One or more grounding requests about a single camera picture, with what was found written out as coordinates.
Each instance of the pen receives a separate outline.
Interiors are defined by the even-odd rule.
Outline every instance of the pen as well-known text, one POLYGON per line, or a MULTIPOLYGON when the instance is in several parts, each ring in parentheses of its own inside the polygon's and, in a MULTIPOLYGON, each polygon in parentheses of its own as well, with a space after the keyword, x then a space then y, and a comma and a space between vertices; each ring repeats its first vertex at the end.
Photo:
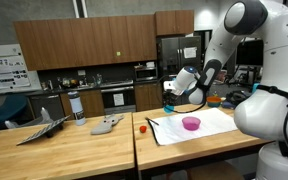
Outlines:
POLYGON ((156 124, 156 125, 159 126, 159 124, 158 124, 157 122, 153 121, 152 119, 150 119, 150 118, 148 118, 148 117, 145 117, 145 119, 148 120, 148 121, 151 121, 152 123, 154 123, 154 124, 156 124))

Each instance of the whiteboard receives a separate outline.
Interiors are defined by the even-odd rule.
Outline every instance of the whiteboard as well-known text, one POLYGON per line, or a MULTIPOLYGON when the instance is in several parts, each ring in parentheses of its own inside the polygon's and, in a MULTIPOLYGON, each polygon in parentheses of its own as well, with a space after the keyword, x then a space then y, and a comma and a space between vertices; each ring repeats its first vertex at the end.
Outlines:
POLYGON ((0 45, 0 94, 41 90, 36 71, 28 71, 19 44, 0 45))

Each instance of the poster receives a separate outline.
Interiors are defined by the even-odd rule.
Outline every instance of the poster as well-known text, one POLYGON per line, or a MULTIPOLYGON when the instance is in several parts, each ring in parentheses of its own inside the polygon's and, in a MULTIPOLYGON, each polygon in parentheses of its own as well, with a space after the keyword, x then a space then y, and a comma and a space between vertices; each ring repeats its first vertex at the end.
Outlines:
POLYGON ((24 59, 21 56, 0 57, 0 89, 30 85, 24 59))

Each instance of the white container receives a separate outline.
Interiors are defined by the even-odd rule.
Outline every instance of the white container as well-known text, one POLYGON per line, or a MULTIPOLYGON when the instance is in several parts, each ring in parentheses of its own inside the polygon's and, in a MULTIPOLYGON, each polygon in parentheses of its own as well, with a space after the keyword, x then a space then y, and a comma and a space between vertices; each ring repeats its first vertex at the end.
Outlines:
POLYGON ((147 62, 146 67, 155 67, 155 63, 153 61, 147 62))
POLYGON ((84 117, 83 106, 81 104, 80 95, 77 91, 67 93, 70 98, 72 111, 75 118, 75 124, 81 126, 85 124, 86 120, 84 117))

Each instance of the stovetop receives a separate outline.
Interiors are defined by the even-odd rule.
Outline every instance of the stovetop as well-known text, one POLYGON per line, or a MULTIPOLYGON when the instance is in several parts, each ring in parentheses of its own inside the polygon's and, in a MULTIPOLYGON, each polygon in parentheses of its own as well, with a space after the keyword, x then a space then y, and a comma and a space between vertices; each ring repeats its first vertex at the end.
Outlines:
POLYGON ((121 80, 121 81, 103 82, 100 85, 100 87, 119 87, 119 86, 126 86, 126 85, 133 85, 133 80, 121 80))

